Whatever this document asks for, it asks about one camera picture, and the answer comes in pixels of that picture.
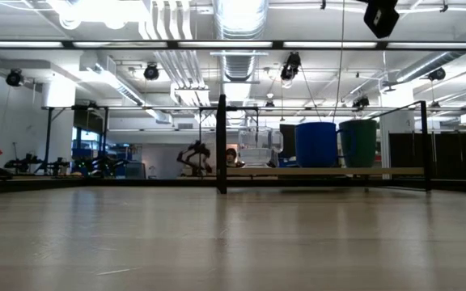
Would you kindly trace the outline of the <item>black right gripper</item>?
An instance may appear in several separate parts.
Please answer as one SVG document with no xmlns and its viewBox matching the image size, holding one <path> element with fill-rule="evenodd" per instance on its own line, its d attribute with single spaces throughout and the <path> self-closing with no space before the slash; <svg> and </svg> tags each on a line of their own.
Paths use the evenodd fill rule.
<svg viewBox="0 0 466 291">
<path fill-rule="evenodd" d="M 398 19 L 396 11 L 398 0 L 362 0 L 367 4 L 363 17 L 364 23 L 378 39 L 392 34 Z"/>
</svg>

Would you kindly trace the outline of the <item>dark green mug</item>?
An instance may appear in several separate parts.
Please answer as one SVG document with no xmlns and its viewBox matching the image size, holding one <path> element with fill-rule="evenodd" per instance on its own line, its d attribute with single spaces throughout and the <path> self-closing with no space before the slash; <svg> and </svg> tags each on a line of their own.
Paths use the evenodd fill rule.
<svg viewBox="0 0 466 291">
<path fill-rule="evenodd" d="M 342 157 L 347 167 L 373 167 L 377 122 L 348 120 L 339 124 Z"/>
</svg>

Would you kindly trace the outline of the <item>blue mug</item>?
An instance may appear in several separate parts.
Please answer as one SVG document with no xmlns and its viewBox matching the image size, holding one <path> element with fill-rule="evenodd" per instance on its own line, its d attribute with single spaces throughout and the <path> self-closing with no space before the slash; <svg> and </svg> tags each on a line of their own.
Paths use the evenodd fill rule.
<svg viewBox="0 0 466 291">
<path fill-rule="evenodd" d="M 331 122 L 298 124 L 294 129 L 297 164 L 305 168 L 338 167 L 337 126 Z"/>
</svg>

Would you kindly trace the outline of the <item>clear glass mug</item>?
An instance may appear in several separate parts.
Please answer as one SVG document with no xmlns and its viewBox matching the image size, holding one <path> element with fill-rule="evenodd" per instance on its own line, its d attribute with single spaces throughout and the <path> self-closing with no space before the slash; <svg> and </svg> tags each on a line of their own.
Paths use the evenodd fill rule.
<svg viewBox="0 0 466 291">
<path fill-rule="evenodd" d="M 283 151 L 283 134 L 270 127 L 253 126 L 239 131 L 239 159 L 246 167 L 268 167 L 274 154 Z"/>
</svg>

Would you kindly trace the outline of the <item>black ceiling spotlight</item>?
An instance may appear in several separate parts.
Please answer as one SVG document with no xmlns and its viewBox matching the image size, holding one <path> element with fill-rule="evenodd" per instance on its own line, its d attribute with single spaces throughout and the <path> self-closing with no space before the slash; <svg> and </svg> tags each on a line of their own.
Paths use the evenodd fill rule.
<svg viewBox="0 0 466 291">
<path fill-rule="evenodd" d="M 282 81 L 292 81 L 294 77 L 299 73 L 301 66 L 301 58 L 298 52 L 291 52 L 286 62 L 282 67 L 280 74 Z"/>
<path fill-rule="evenodd" d="M 150 63 L 147 65 L 143 72 L 143 77 L 148 81 L 155 81 L 159 78 L 159 70 L 156 63 Z"/>
<path fill-rule="evenodd" d="M 446 77 L 446 71 L 443 67 L 440 67 L 436 70 L 431 71 L 430 73 L 427 74 L 427 78 L 433 82 L 433 81 L 441 81 Z"/>
<path fill-rule="evenodd" d="M 6 76 L 6 84 L 12 87 L 20 87 L 24 83 L 24 77 L 21 69 L 11 69 L 10 73 Z"/>
</svg>

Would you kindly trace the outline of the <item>silver ceiling duct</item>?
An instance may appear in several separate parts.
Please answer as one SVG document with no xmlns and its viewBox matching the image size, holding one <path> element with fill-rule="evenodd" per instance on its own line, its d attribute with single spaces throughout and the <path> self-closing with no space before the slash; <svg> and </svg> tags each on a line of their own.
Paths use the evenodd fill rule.
<svg viewBox="0 0 466 291">
<path fill-rule="evenodd" d="M 265 30 L 269 0 L 213 0 L 214 24 L 220 40 L 259 40 Z M 226 80 L 244 82 L 251 78 L 255 56 L 224 56 L 221 66 Z"/>
</svg>

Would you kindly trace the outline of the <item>dark partition wall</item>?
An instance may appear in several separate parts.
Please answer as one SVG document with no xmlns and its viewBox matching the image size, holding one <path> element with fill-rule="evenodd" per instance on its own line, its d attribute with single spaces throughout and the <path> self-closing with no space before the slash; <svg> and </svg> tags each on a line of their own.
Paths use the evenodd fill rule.
<svg viewBox="0 0 466 291">
<path fill-rule="evenodd" d="M 388 137 L 392 167 L 423 166 L 420 133 L 390 133 Z M 466 133 L 430 133 L 427 141 L 433 178 L 466 179 Z"/>
</svg>

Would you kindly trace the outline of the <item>wooden shelf with black frame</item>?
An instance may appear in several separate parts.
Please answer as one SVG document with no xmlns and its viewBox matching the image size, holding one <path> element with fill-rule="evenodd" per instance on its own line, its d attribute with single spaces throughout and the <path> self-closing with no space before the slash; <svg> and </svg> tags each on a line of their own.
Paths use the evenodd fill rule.
<svg viewBox="0 0 466 291">
<path fill-rule="evenodd" d="M 392 169 L 392 168 L 340 168 L 340 167 L 321 167 L 321 168 L 268 168 L 261 170 L 253 170 L 249 172 L 249 169 L 241 170 L 241 175 L 392 175 L 393 173 L 399 175 L 413 175 L 413 174 L 423 174 L 424 175 L 424 188 L 425 192 L 429 195 L 432 190 L 431 183 L 431 165 L 430 159 L 431 155 L 428 152 L 428 143 L 426 141 L 428 131 L 427 131 L 427 105 L 426 101 L 416 101 L 411 104 L 408 104 L 401 108 L 394 108 L 391 111 L 380 114 L 379 117 L 390 115 L 394 112 L 398 112 L 402 109 L 413 109 L 417 105 L 420 106 L 421 111 L 421 120 L 422 120 L 422 136 L 424 141 L 422 143 L 422 150 L 424 151 L 424 160 L 423 160 L 423 169 L 413 169 L 406 168 L 405 170 Z M 224 94 L 221 94 L 218 98 L 218 107 L 217 107 L 217 124 L 216 124 L 216 146 L 225 146 L 226 144 L 226 114 L 228 111 L 236 111 L 237 107 L 228 107 L 227 106 L 227 97 Z"/>
</svg>

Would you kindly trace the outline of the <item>black overhead frame bar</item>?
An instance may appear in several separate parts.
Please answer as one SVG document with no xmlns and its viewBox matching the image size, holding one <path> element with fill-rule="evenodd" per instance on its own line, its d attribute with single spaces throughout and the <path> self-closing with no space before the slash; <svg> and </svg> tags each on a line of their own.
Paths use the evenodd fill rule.
<svg viewBox="0 0 466 291">
<path fill-rule="evenodd" d="M 0 49 L 466 51 L 466 42 L 293 40 L 0 40 Z"/>
</svg>

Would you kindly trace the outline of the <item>black table frame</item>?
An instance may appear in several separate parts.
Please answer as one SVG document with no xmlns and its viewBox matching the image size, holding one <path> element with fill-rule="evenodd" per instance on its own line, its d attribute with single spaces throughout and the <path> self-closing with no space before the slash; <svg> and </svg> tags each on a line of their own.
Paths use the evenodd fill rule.
<svg viewBox="0 0 466 291">
<path fill-rule="evenodd" d="M 229 179 L 220 186 L 214 179 L 21 179 L 0 181 L 0 193 L 26 192 L 57 188 L 81 187 L 166 187 L 166 188 L 412 188 L 426 189 L 422 179 L 361 180 L 361 179 Z"/>
</svg>

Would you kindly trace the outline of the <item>background black frame rig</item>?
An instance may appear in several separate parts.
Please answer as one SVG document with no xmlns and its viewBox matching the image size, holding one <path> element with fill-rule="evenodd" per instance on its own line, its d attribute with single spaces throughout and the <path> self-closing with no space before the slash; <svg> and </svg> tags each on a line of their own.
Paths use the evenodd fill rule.
<svg viewBox="0 0 466 291">
<path fill-rule="evenodd" d="M 183 111 L 191 111 L 191 112 L 198 112 L 200 116 L 199 122 L 201 122 L 201 113 L 203 111 L 215 111 L 219 113 L 219 107 L 207 107 L 207 106 L 199 106 L 199 107 L 177 107 L 177 106 L 140 106 L 140 107 L 109 107 L 109 106 L 82 106 L 82 105 L 73 105 L 70 107 L 42 107 L 43 110 L 48 111 L 48 121 L 47 121 L 47 130 L 46 130 L 46 139 L 45 139 L 45 152 L 44 152 L 44 162 L 41 164 L 39 169 L 43 169 L 44 173 L 46 173 L 46 162 L 49 160 L 49 150 L 51 144 L 51 134 L 52 134 L 52 124 L 53 120 L 59 117 L 64 111 L 89 111 L 89 110 L 104 110 L 104 142 L 107 141 L 107 133 L 110 131 L 108 127 L 110 111 L 145 111 L 145 110 L 154 110 L 154 111 L 167 111 L 167 112 L 183 112 Z"/>
</svg>

